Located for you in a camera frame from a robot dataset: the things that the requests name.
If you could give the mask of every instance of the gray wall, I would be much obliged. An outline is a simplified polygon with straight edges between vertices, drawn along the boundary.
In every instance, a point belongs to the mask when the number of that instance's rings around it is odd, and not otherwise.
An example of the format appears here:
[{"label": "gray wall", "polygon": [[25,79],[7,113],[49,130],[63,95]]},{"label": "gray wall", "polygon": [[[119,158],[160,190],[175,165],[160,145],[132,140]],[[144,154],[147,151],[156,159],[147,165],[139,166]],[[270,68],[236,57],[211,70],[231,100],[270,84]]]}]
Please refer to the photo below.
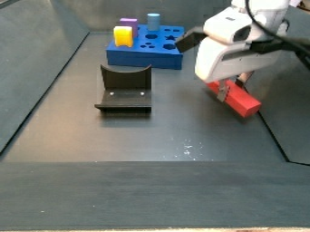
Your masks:
[{"label": "gray wall", "polygon": [[122,17],[147,22],[147,13],[162,14],[162,24],[182,25],[186,29],[202,24],[220,12],[230,0],[60,0],[79,16],[91,31],[110,31]]},{"label": "gray wall", "polygon": [[0,9],[0,150],[55,81],[87,27],[57,0]]},{"label": "gray wall", "polygon": [[[310,16],[295,8],[286,15],[289,36],[310,38]],[[262,115],[293,162],[310,164],[310,72],[294,53],[255,72],[249,90],[262,101]]]}]

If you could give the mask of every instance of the red block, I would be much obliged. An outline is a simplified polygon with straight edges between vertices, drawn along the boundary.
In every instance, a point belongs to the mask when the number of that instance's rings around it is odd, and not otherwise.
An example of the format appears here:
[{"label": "red block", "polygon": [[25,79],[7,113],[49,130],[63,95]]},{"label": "red block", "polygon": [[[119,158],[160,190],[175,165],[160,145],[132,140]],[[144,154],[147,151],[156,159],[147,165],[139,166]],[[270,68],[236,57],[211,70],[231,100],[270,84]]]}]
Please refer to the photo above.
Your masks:
[{"label": "red block", "polygon": [[[249,117],[254,115],[262,103],[258,102],[243,89],[238,87],[231,81],[226,81],[228,85],[228,93],[226,97],[226,103],[238,112],[242,117]],[[210,89],[218,94],[219,82],[207,83]]]}]

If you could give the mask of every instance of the gray table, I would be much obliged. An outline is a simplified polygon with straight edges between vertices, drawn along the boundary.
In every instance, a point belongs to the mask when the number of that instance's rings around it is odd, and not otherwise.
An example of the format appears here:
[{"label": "gray table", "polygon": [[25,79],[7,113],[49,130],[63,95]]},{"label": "gray table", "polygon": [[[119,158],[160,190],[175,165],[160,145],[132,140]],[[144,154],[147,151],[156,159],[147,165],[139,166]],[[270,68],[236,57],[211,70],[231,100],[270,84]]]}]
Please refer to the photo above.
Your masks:
[{"label": "gray table", "polygon": [[152,69],[150,115],[102,114],[94,105],[102,100],[99,65],[107,65],[110,40],[111,34],[88,35],[3,162],[283,161],[261,118],[241,118],[195,77],[194,49],[182,71]]}]

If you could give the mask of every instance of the hole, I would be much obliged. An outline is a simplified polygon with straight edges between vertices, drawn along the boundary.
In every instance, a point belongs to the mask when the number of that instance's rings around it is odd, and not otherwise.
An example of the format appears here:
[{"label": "hole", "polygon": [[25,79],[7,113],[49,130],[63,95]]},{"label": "hole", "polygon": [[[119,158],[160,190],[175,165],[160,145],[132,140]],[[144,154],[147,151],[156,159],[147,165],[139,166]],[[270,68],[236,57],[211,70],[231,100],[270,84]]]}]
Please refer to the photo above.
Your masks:
[{"label": "hole", "polygon": [[174,37],[172,35],[164,36],[166,40],[175,40],[176,37]]},{"label": "hole", "polygon": [[154,40],[156,39],[159,36],[156,34],[147,34],[146,37],[150,39],[150,40]]},{"label": "hole", "polygon": [[172,50],[172,49],[175,49],[175,45],[168,43],[168,44],[163,45],[163,48],[167,50]]}]

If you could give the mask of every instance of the black cable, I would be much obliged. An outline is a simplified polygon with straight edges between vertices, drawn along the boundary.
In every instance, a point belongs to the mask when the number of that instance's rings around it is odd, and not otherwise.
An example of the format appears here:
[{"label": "black cable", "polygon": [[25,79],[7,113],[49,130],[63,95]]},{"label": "black cable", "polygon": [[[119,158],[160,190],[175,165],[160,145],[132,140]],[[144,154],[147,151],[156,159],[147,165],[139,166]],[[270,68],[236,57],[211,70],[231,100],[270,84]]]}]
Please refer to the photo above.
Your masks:
[{"label": "black cable", "polygon": [[275,37],[277,39],[279,39],[283,43],[289,44],[290,46],[293,46],[297,50],[299,50],[306,56],[310,57],[310,51],[302,47],[299,44],[297,44],[295,42],[293,42],[290,39],[287,39],[286,37],[283,36],[279,36],[277,35],[275,33],[273,33],[269,29],[266,29],[258,22],[257,20],[254,19],[254,16],[253,16],[253,12],[251,12],[251,9],[250,9],[250,0],[245,0],[245,3],[246,3],[246,10],[247,10],[247,14],[249,14],[249,17],[251,18],[253,20],[253,23],[265,31],[265,33],[273,37]]}]

